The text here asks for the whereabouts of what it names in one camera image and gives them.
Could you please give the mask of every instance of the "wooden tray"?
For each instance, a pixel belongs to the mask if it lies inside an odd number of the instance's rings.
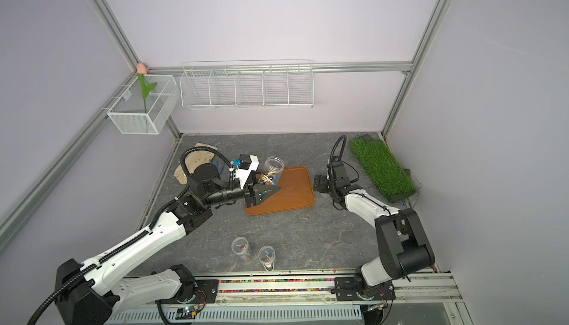
[[[314,191],[306,167],[285,168],[278,184],[281,190],[264,203],[250,208],[245,206],[249,215],[276,213],[278,211],[309,208],[314,205]]]

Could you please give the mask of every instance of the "white wire basket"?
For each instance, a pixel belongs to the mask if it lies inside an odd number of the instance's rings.
[[[147,85],[158,83],[146,97],[146,112],[138,79],[130,83],[107,112],[123,134],[158,135],[180,99],[174,76],[146,74],[144,79]]]
[[[181,104],[189,109],[314,106],[310,61],[195,62],[183,67]]]

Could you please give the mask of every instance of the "clear plastic cup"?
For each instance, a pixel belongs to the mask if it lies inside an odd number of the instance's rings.
[[[249,242],[245,237],[237,237],[231,243],[231,250],[239,256],[239,259],[245,262],[251,261],[252,251]]]
[[[262,174],[259,179],[259,183],[268,185],[277,185],[283,170],[285,169],[285,163],[278,157],[269,157],[265,161],[265,166],[261,170]]]
[[[259,261],[267,271],[275,269],[275,249],[271,246],[263,246],[259,250]]]

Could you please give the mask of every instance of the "artificial grass mat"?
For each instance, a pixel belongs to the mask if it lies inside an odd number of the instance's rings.
[[[365,135],[352,139],[349,146],[373,184],[389,201],[394,203],[416,193],[411,178],[382,140]]]

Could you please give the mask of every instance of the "clear plastic jar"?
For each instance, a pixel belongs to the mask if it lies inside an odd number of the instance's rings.
[[[285,169],[284,164],[285,163],[278,157],[267,158],[259,183],[273,186],[277,185],[279,183],[279,179],[281,179],[283,170]]]

